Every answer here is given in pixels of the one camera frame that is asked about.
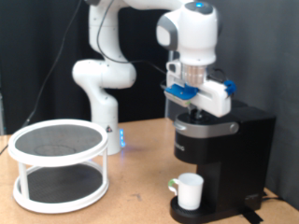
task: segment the power cord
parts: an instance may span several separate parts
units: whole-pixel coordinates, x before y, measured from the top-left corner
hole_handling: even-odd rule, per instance
[[[121,62],[121,61],[117,61],[117,60],[115,60],[115,59],[112,59],[112,58],[108,57],[108,56],[102,51],[102,49],[101,49],[101,47],[100,47],[100,43],[99,43],[99,42],[100,42],[100,41],[99,41],[99,37],[100,37],[101,29],[102,29],[102,27],[103,27],[103,24],[104,24],[106,15],[107,15],[107,13],[108,13],[110,7],[112,6],[113,2],[114,2],[114,0],[111,0],[111,2],[109,3],[109,5],[108,5],[108,7],[107,7],[107,10],[106,10],[106,12],[105,12],[105,14],[104,14],[104,17],[103,17],[102,21],[101,21],[101,24],[100,24],[100,27],[99,27],[99,31],[98,31],[98,33],[97,33],[97,37],[96,37],[96,38],[97,38],[97,39],[96,39],[96,40],[97,40],[97,41],[96,41],[96,44],[97,44],[97,47],[99,48],[99,50],[101,51],[101,54],[102,54],[103,56],[105,56],[106,58],[108,58],[109,60],[111,60],[112,62],[114,62],[114,63],[147,63],[147,64],[149,64],[150,66],[152,66],[153,68],[157,69],[159,72],[161,72],[161,73],[163,73],[163,74],[166,75],[166,72],[165,72],[163,69],[159,68],[157,65],[155,65],[154,63],[152,63],[152,62],[150,62],[150,61],[146,61],[146,60],[135,60],[135,61],[130,61],[130,62]]]
[[[67,33],[68,33],[68,31],[69,31],[69,28],[71,27],[71,25],[72,25],[74,19],[76,18],[77,14],[78,14],[78,10],[79,10],[80,4],[81,4],[81,0],[78,0],[78,4],[77,4],[76,9],[75,9],[75,11],[74,11],[74,13],[73,13],[73,16],[72,16],[70,22],[68,23],[68,25],[67,25],[67,27],[66,27],[66,29],[65,29],[64,37],[63,37],[63,41],[62,41],[62,45],[60,46],[60,49],[59,49],[59,51],[58,51],[58,54],[57,54],[56,59],[55,59],[55,61],[54,61],[54,64],[52,65],[52,67],[50,68],[49,72],[47,73],[46,78],[45,78],[45,80],[44,80],[44,82],[43,82],[43,84],[42,84],[42,86],[41,86],[41,88],[40,88],[40,90],[39,90],[38,95],[37,95],[37,98],[36,98],[36,104],[35,104],[34,110],[31,112],[31,114],[30,114],[29,117],[26,119],[26,121],[23,123],[23,125],[21,126],[21,128],[26,127],[26,126],[29,124],[31,118],[32,118],[32,117],[34,116],[34,114],[36,113],[37,106],[38,106],[38,103],[39,103],[41,94],[42,94],[43,90],[45,89],[45,86],[46,86],[46,84],[47,84],[47,82],[48,82],[48,79],[49,79],[50,75],[52,74],[54,68],[56,67],[57,62],[60,60],[60,57],[61,57],[62,52],[63,52],[63,49],[64,49],[64,42],[65,42],[65,39],[66,39],[66,35],[67,35]],[[1,150],[1,152],[0,152],[0,156],[2,155],[2,153],[3,153],[7,148],[8,148],[8,144]]]

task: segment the coffee machine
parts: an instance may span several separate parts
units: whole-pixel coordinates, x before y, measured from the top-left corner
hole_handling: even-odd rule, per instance
[[[242,214],[250,223],[263,221],[254,211],[261,208],[275,122],[275,116],[240,102],[221,118],[196,110],[178,115],[175,156],[196,164],[205,183],[197,210],[184,210],[178,197],[172,199],[172,218],[198,224]]]

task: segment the wooden table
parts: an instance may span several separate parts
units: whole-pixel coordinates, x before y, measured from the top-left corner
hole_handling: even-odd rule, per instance
[[[177,223],[169,215],[174,194],[168,190],[169,179],[185,172],[195,172],[195,165],[174,156],[175,129],[170,119],[121,123],[127,146],[108,157],[110,186],[107,194],[82,210],[60,215],[44,215],[21,208],[12,197],[13,184],[19,175],[18,163],[7,151],[0,157],[0,223],[18,224],[98,224],[98,223]],[[9,136],[0,137],[3,148]],[[265,190],[269,196],[275,196]],[[299,213],[285,202],[269,200],[257,213],[264,223],[299,223]],[[249,224],[242,216],[230,217],[215,224]]]

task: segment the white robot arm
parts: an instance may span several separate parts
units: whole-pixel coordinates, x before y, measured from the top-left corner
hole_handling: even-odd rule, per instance
[[[229,95],[235,86],[207,79],[206,67],[216,61],[218,32],[217,10],[202,2],[164,14],[157,25],[159,43],[179,52],[179,59],[167,64],[165,96],[184,107],[192,104],[222,117],[231,110]]]
[[[135,68],[127,62],[120,49],[118,28],[120,9],[133,7],[136,9],[176,10],[190,1],[85,0],[85,2],[90,5],[90,45],[95,51],[102,53],[105,59],[77,62],[73,68],[73,78],[89,97],[92,122],[107,130],[108,155],[112,155],[121,150],[120,141],[122,146],[124,143],[121,140],[122,136],[120,136],[118,127],[118,102],[113,96],[108,95],[104,88],[130,88],[136,79]]]
[[[123,7],[169,9],[157,25],[158,42],[178,51],[178,60],[167,64],[165,95],[177,104],[190,104],[220,117],[230,111],[227,87],[207,80],[206,67],[216,60],[217,11],[190,0],[85,0],[90,7],[90,44],[104,60],[84,60],[74,65],[73,78],[86,91],[92,122],[108,132],[108,155],[121,150],[118,103],[104,88],[130,88],[136,72],[121,53],[118,12]]]

